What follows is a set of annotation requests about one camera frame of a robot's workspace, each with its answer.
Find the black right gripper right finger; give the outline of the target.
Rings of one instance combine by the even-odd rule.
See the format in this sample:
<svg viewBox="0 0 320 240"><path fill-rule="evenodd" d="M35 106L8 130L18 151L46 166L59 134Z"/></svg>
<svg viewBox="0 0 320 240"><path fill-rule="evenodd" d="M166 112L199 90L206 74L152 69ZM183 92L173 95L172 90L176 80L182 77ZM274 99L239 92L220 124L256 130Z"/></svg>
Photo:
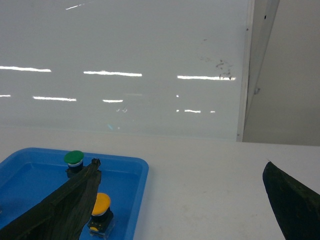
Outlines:
<svg viewBox="0 0 320 240"><path fill-rule="evenodd" d="M286 240L320 238L320 195L268 162L263 184L276 221Z"/></svg>

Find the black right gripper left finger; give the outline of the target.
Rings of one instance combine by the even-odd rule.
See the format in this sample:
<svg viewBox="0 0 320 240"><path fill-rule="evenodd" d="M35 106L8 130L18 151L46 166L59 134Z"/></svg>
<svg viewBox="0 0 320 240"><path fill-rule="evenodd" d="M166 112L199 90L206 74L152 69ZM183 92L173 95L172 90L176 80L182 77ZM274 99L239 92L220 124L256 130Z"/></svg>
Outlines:
<svg viewBox="0 0 320 240"><path fill-rule="evenodd" d="M102 173L94 158L66 183L0 230L2 240L78 240L89 221Z"/></svg>

